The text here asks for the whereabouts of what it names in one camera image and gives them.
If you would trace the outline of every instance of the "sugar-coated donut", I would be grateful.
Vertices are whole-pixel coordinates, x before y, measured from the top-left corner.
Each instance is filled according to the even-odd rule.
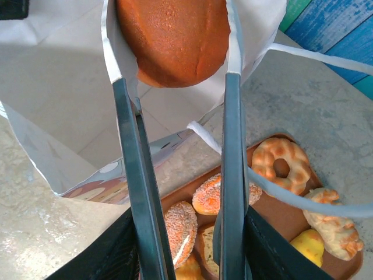
[[[290,172],[286,178],[276,176],[274,163],[284,159]],[[252,155],[252,170],[267,180],[291,191],[301,194],[311,177],[311,169],[306,153],[296,144],[284,138],[269,138],[263,141]]]
[[[220,210],[220,186],[221,173],[204,182],[193,194],[192,204],[195,211],[202,215],[217,215]],[[250,183],[249,204],[256,203],[261,195],[262,189]]]
[[[180,267],[190,256],[197,235],[197,216],[193,206],[181,201],[164,214],[168,242],[174,268]]]

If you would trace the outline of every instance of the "bread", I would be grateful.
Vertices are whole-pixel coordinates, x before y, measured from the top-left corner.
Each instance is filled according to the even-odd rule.
[[[335,190],[317,188],[310,191],[305,198],[318,203],[340,205],[335,202],[339,194]],[[325,243],[325,250],[331,255],[345,261],[352,259],[364,247],[363,241],[352,220],[327,216],[303,210],[303,214],[311,227],[320,233]]]
[[[273,167],[275,160],[284,159],[290,171],[286,178],[277,177]],[[300,195],[311,177],[306,153],[296,144],[284,138],[263,141],[252,155],[252,170],[267,180]]]
[[[192,253],[177,270],[176,280],[203,280],[199,264]]]
[[[221,174],[218,173],[205,181],[193,194],[192,205],[195,211],[202,215],[217,215],[220,210]],[[263,191],[257,185],[250,183],[249,205],[256,203]]]
[[[158,88],[193,86],[223,64],[230,28],[225,0],[117,0],[138,78]]]
[[[202,227],[198,230],[197,251],[202,259],[202,265],[213,278],[219,278],[219,266],[213,259],[214,225]]]
[[[197,216],[193,206],[178,202],[164,213],[168,242],[174,268],[180,267],[190,256],[197,235]]]

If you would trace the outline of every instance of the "bread roll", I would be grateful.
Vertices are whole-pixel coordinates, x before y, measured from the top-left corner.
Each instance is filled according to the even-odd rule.
[[[177,270],[176,280],[203,280],[199,264],[193,253]]]
[[[336,202],[339,194],[335,190],[317,188],[311,190],[305,198],[323,204],[341,205]],[[303,210],[308,224],[321,235],[325,242],[325,250],[332,256],[349,261],[364,247],[355,228],[355,224],[348,218],[328,216]]]
[[[213,235],[214,225],[206,226],[198,231],[198,244],[197,251],[202,259],[203,267],[211,274],[212,278],[219,278],[219,266],[213,259]]]
[[[117,15],[138,78],[150,86],[193,86],[224,64],[226,0],[117,0]]]
[[[181,201],[164,213],[164,222],[174,268],[180,267],[190,256],[197,235],[197,216],[193,206]]]

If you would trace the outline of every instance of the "wooden plank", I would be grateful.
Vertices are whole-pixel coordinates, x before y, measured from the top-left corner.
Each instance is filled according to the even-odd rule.
[[[326,52],[327,55],[344,57],[373,65],[373,16]],[[350,83],[356,83],[367,74],[330,66]]]
[[[286,34],[307,50],[325,53],[372,14],[372,0],[313,0]]]
[[[279,29],[285,32],[312,0],[289,0]]]
[[[358,81],[354,84],[354,87],[373,100],[373,76],[367,76]]]

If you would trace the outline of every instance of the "bag handle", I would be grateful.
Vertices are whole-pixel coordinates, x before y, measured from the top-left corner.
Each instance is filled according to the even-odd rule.
[[[193,130],[202,138],[212,149],[221,155],[221,146],[212,137],[212,135],[204,129],[196,121],[188,124],[187,128]],[[330,216],[339,216],[346,218],[373,218],[373,202],[365,205],[327,205],[313,202],[310,199],[300,197],[289,192],[280,186],[273,184],[264,177],[256,174],[250,167],[247,169],[248,177],[255,184],[261,186],[267,193],[273,195],[278,200],[285,202],[291,206],[308,210],[310,212],[320,213]]]
[[[312,60],[321,61],[333,66],[359,71],[365,74],[373,75],[373,66],[355,60],[346,59],[342,57],[334,57],[326,54],[321,54],[316,51],[308,51],[303,48],[294,48],[287,45],[272,43],[268,50],[282,51],[288,54],[293,54],[299,57],[307,57]]]

